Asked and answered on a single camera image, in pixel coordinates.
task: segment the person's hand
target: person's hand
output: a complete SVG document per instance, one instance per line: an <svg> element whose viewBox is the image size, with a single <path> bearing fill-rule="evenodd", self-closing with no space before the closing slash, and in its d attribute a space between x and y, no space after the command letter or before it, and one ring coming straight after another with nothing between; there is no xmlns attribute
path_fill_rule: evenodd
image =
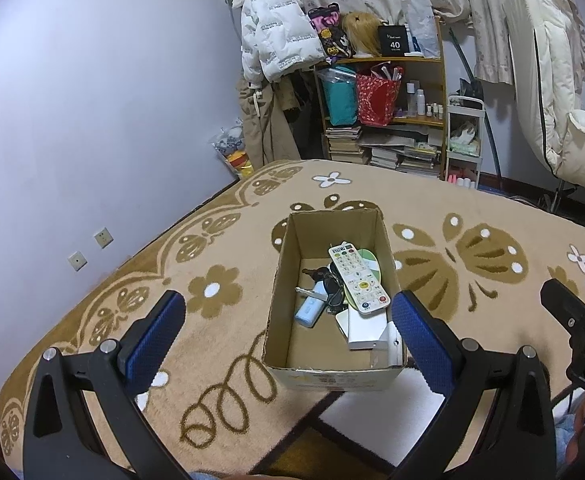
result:
<svg viewBox="0 0 585 480"><path fill-rule="evenodd" d="M579 437L585 427L585 398L575 412L575 434L565 448L565 463L570 465L579 455Z"/></svg>

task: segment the light blue usb drive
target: light blue usb drive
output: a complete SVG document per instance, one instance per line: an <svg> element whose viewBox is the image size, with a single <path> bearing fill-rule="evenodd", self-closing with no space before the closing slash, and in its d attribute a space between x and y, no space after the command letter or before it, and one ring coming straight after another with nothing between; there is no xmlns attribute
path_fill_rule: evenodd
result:
<svg viewBox="0 0 585 480"><path fill-rule="evenodd" d="M323 281L317 282L312 291L318 292L319 294L326 294L325 288L323 287ZM325 301L317 300L317 298L306 298L306 301L303 302L297 311L297 314L295 314L294 319L301 326L312 328L323 312L324 306Z"/></svg>

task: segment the white wall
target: white wall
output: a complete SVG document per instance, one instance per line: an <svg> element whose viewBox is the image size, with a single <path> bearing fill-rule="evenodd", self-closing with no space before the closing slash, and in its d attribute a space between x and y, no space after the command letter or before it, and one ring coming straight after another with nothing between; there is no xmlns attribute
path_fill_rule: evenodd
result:
<svg viewBox="0 0 585 480"><path fill-rule="evenodd" d="M0 0L0 387L101 280L232 181L207 140L237 117L239 73L223 0ZM100 250L103 226L114 242Z"/></svg>
<svg viewBox="0 0 585 480"><path fill-rule="evenodd" d="M585 0L575 1L585 23ZM476 50L473 31L459 24L455 25L454 32L470 66L474 68ZM463 77L467 80L467 75L454 45L447 38L447 28L445 28L444 38L448 93L453 93L459 89L459 78ZM535 186L554 189L558 183L557 179L552 176L544 164L539 162L521 132L514 98L514 86L484 82L483 91L488 117L495 136L501 174ZM585 110L585 85L581 97L583 101L581 107ZM484 149L482 171L496 174L492 153L488 146ZM580 189L574 198L585 202L585 189Z"/></svg>

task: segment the white remote control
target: white remote control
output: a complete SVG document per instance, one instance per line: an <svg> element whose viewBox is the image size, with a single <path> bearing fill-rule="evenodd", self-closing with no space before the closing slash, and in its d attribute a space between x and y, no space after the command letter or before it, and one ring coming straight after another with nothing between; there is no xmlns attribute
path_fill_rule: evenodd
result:
<svg viewBox="0 0 585 480"><path fill-rule="evenodd" d="M390 304L389 295L368 269L356 247L345 242L328 252L360 313L370 314Z"/></svg>

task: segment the electrical outlet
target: electrical outlet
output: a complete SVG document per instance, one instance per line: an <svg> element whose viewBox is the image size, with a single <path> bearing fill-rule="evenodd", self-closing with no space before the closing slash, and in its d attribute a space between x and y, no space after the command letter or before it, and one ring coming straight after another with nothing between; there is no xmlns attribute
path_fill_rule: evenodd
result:
<svg viewBox="0 0 585 480"><path fill-rule="evenodd" d="M88 263L88 260L85 259L83 254L81 254L79 251L77 251L71 257L69 257L68 261L72 265L72 268L75 270L79 270L81 267Z"/></svg>
<svg viewBox="0 0 585 480"><path fill-rule="evenodd" d="M104 227L95 235L95 240L99 244L99 247L103 249L106 245L112 242L112 235L108 232L108 229Z"/></svg>

